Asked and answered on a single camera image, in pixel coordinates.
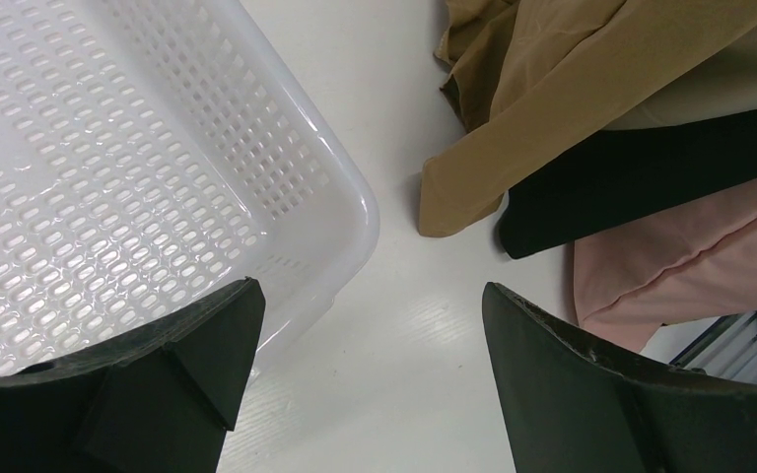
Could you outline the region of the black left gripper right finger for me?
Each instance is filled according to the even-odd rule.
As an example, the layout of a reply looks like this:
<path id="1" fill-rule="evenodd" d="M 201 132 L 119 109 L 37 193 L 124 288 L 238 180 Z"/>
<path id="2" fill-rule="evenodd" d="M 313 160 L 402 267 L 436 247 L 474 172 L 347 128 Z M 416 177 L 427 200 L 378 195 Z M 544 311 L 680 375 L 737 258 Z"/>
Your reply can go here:
<path id="1" fill-rule="evenodd" d="M 518 472 L 757 472 L 757 385 L 663 364 L 499 283 L 482 295 Z"/>

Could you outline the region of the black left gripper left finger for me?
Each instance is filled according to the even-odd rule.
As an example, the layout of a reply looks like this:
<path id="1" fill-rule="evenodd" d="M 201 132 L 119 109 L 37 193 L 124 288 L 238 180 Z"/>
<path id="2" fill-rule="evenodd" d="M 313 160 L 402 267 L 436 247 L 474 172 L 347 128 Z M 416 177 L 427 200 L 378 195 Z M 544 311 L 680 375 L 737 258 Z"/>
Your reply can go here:
<path id="1" fill-rule="evenodd" d="M 251 278 L 0 376 L 0 472 L 212 472 L 237 423 L 266 300 Z"/>

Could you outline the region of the brown shorts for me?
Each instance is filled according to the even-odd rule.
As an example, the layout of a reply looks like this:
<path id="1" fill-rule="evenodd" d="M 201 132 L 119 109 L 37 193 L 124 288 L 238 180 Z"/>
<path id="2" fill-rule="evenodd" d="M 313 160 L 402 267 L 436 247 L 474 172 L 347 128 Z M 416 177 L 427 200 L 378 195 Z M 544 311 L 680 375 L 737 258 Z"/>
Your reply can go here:
<path id="1" fill-rule="evenodd" d="M 418 231 L 448 237 L 515 184 L 757 27 L 757 1 L 518 1 L 487 119 L 428 159 Z"/>

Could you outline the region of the pink shorts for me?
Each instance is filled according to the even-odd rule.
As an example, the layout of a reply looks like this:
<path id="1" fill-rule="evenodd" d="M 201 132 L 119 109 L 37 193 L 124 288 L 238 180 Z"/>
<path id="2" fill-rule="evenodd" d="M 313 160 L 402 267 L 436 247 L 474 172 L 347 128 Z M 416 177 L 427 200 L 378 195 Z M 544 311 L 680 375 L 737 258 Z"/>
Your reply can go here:
<path id="1" fill-rule="evenodd" d="M 574 246 L 581 329 L 633 352 L 664 325 L 757 309 L 757 179 Z"/>

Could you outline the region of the black shorts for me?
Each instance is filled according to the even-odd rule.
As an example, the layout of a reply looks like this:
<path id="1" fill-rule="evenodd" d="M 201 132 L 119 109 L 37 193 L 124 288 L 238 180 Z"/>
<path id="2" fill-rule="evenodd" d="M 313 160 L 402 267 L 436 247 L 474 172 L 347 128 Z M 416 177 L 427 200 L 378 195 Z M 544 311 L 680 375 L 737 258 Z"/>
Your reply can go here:
<path id="1" fill-rule="evenodd" d="M 497 237 L 521 259 L 755 178 L 757 109 L 599 131 L 510 189 Z"/>

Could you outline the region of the beige shorts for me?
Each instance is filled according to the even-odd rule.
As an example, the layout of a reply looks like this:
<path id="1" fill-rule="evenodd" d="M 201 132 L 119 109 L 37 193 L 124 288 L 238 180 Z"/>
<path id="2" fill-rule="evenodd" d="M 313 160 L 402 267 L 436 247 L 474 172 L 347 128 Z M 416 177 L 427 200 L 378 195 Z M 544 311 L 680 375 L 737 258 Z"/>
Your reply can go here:
<path id="1" fill-rule="evenodd" d="M 757 27 L 606 126 L 649 129 L 757 109 Z"/>

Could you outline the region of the white plastic basket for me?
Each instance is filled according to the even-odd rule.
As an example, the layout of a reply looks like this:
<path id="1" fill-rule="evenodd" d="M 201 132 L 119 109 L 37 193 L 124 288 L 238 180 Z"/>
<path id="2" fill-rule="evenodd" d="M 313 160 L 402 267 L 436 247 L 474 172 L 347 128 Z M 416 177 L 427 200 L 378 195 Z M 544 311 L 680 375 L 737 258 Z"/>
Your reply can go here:
<path id="1" fill-rule="evenodd" d="M 238 279 L 267 369 L 372 255 L 376 198 L 239 1 L 0 1 L 0 375 Z"/>

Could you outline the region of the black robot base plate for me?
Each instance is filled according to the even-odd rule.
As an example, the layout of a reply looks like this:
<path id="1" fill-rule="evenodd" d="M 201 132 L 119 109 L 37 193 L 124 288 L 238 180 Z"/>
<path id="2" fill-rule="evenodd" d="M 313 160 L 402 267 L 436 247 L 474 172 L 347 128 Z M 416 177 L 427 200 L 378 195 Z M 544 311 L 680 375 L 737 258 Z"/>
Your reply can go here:
<path id="1" fill-rule="evenodd" d="M 713 377 L 757 384 L 757 310 L 720 317 L 670 364 Z"/>

